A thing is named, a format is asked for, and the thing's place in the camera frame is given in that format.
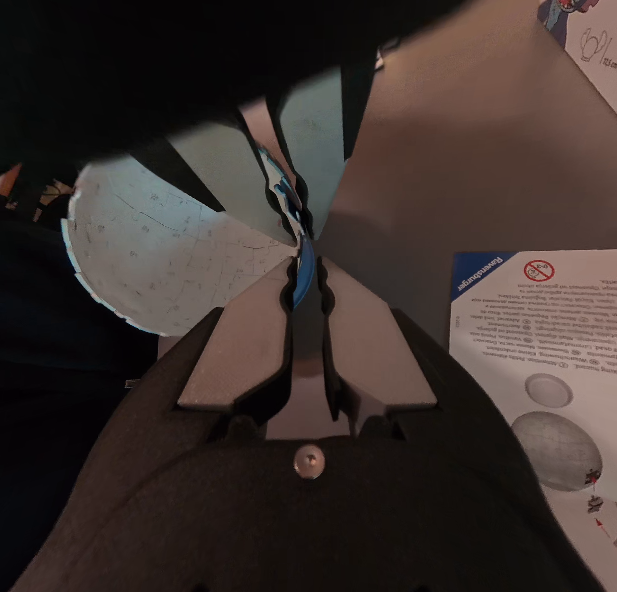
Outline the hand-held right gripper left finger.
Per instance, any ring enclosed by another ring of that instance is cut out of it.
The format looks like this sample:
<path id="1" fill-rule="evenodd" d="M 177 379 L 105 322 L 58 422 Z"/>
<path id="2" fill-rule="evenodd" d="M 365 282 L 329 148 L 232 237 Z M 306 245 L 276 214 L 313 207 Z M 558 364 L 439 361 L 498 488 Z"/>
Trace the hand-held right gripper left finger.
<path id="1" fill-rule="evenodd" d="M 291 394 L 296 259 L 286 257 L 220 310 L 176 407 L 265 426 Z"/>

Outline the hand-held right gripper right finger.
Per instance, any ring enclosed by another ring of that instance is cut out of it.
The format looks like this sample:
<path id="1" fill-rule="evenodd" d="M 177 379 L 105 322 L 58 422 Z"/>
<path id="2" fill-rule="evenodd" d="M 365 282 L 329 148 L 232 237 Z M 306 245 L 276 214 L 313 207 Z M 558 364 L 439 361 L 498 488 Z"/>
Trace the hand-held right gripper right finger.
<path id="1" fill-rule="evenodd" d="M 330 259 L 318 259 L 323 376 L 333 420 L 432 409 L 437 398 L 388 304 Z"/>

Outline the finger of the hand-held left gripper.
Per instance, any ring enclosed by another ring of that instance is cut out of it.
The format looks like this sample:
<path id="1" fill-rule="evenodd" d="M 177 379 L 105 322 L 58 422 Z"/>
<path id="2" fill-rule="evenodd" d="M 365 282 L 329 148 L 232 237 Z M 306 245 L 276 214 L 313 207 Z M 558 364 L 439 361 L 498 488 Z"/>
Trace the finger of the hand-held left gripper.
<path id="1" fill-rule="evenodd" d="M 229 216 L 275 241 L 297 245 L 245 121 L 209 121 L 168 140 Z"/>
<path id="2" fill-rule="evenodd" d="M 300 185 L 310 236 L 317 240 L 346 167 L 341 68 L 270 94 L 270 116 Z"/>

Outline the blue puzzle ball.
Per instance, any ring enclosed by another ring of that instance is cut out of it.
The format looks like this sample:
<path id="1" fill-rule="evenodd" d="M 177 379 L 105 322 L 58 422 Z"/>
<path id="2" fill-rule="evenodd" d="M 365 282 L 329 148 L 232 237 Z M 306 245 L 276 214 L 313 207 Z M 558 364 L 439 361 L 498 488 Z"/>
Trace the blue puzzle ball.
<path id="1" fill-rule="evenodd" d="M 176 189 L 127 156 L 78 176 L 62 236 L 97 303 L 150 334 L 181 337 L 287 257 L 286 243 Z"/>

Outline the cardboard puzzle box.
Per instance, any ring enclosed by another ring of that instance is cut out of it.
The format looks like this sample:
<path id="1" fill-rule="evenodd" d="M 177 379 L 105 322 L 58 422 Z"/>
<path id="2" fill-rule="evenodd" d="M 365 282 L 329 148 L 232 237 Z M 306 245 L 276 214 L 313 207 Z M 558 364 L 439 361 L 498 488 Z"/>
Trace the cardboard puzzle box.
<path id="1" fill-rule="evenodd" d="M 616 111 L 616 0 L 539 0 L 537 19 Z"/>

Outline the white instruction sheet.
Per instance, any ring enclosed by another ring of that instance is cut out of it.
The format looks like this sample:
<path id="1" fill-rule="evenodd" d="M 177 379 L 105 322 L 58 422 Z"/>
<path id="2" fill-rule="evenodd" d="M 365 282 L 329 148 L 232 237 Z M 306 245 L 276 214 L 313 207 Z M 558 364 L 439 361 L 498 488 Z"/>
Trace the white instruction sheet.
<path id="1" fill-rule="evenodd" d="M 449 351 L 505 417 L 575 549 L 616 591 L 616 250 L 455 254 Z"/>

